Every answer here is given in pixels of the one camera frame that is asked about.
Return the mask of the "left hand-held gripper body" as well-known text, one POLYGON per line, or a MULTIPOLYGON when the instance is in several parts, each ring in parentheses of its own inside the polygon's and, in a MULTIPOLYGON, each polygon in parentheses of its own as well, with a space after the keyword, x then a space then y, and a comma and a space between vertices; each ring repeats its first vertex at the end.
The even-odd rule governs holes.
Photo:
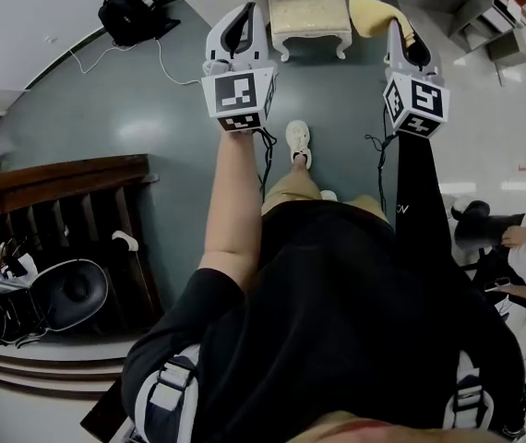
POLYGON ((225 132, 246 132, 267 125, 277 86, 271 60, 231 63, 220 59, 203 65, 201 86, 209 117, 225 132))

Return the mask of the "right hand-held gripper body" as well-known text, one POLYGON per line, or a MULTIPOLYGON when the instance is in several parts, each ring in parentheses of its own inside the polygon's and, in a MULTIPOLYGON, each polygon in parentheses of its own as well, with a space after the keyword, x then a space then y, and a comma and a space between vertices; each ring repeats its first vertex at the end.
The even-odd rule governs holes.
POLYGON ((416 66, 388 53, 382 98, 394 133, 430 138, 448 121, 450 92, 445 88, 441 59, 432 54, 427 66, 416 66))

